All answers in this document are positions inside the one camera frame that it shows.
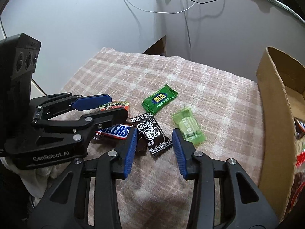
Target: green candy wrapper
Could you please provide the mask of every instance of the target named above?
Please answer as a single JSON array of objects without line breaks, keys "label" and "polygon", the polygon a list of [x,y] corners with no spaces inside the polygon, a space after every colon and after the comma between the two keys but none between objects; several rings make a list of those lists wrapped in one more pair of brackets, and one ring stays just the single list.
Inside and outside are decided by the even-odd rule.
[{"label": "green candy wrapper", "polygon": [[162,89],[146,98],[142,106],[148,113],[155,115],[161,108],[167,105],[171,100],[175,99],[178,92],[174,91],[168,85],[165,85]]},{"label": "green candy wrapper", "polygon": [[179,127],[185,140],[197,145],[206,140],[206,137],[197,123],[192,110],[184,108],[172,115],[173,121]]}]

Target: candy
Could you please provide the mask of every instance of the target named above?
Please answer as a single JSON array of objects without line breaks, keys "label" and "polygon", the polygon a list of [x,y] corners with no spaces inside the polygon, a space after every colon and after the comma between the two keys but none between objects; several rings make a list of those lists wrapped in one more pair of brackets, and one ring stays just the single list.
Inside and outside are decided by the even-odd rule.
[{"label": "candy", "polygon": [[126,139],[129,134],[129,129],[132,125],[119,124],[112,127],[100,129],[96,131],[93,139],[100,140],[101,136],[107,136],[114,139]]},{"label": "candy", "polygon": [[138,129],[139,137],[147,142],[152,155],[159,155],[172,146],[172,141],[164,135],[152,113],[130,118],[130,121]]},{"label": "candy", "polygon": [[142,106],[148,113],[155,115],[161,108],[167,105],[170,101],[176,98],[178,92],[174,91],[168,85],[146,98]]},{"label": "candy", "polygon": [[173,114],[172,118],[185,140],[192,142],[194,145],[206,140],[190,108],[182,109]]},{"label": "candy", "polygon": [[297,118],[294,118],[295,137],[297,140],[305,135],[305,124]]},{"label": "candy", "polygon": [[120,107],[123,107],[127,111],[129,111],[129,102],[127,102],[127,101],[112,101],[112,102],[106,103],[104,105],[99,105],[99,109],[101,111],[114,109],[114,108],[120,108]]},{"label": "candy", "polygon": [[137,144],[136,151],[139,153],[145,154],[147,147],[148,147],[147,139],[145,138],[145,136],[143,134],[138,133],[138,144]]}]

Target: black candy wrapper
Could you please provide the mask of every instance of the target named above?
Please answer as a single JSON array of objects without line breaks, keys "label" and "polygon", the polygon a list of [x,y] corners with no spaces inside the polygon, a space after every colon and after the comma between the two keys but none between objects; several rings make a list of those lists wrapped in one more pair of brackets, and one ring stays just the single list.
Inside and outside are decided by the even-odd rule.
[{"label": "black candy wrapper", "polygon": [[152,155],[159,155],[173,145],[172,141],[164,135],[152,113],[130,118],[130,121],[138,129],[139,136],[144,136]]}]

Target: white wall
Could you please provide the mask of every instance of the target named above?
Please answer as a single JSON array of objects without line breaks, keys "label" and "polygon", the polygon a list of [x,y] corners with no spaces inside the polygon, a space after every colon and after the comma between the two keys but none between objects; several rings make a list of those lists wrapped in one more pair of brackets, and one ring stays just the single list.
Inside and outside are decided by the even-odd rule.
[{"label": "white wall", "polygon": [[[130,0],[159,10],[156,0]],[[128,9],[123,0],[10,0],[2,22],[7,36],[42,42],[33,79],[47,94],[60,91],[102,47],[142,53],[165,35],[162,15]]]},{"label": "white wall", "polygon": [[[162,0],[166,10],[182,9],[181,0]],[[266,0],[218,0],[195,4],[186,12],[192,59],[256,81],[256,69],[267,46],[305,64],[305,26]],[[183,13],[166,15],[168,56],[190,59]]]},{"label": "white wall", "polygon": [[33,99],[33,98],[40,97],[40,96],[44,96],[44,93],[42,93],[41,90],[32,81],[31,82],[31,97],[30,98]]}]

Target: pink plaid towel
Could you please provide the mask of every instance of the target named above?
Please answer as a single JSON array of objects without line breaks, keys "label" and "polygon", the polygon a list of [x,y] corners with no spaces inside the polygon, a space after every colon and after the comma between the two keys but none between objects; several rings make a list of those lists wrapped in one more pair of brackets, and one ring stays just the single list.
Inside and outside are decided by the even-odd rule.
[{"label": "pink plaid towel", "polygon": [[[257,184],[264,151],[263,117],[260,94],[253,81],[180,57],[103,48],[77,71],[62,92],[83,96],[109,94],[113,100],[127,100],[133,117],[145,113],[143,100],[165,84],[179,92],[155,115],[166,136],[171,138],[176,127],[171,115],[190,107],[207,137],[196,149],[214,159],[235,158]],[[63,119],[77,117],[78,113],[70,113]],[[91,143],[86,159],[97,158],[109,149]],[[91,224],[93,193],[92,185]],[[128,179],[117,181],[122,228],[186,228],[192,193],[193,181],[185,181],[179,174],[173,149],[159,158],[149,151],[143,157],[136,156]],[[216,197],[219,218],[217,192]]]}]

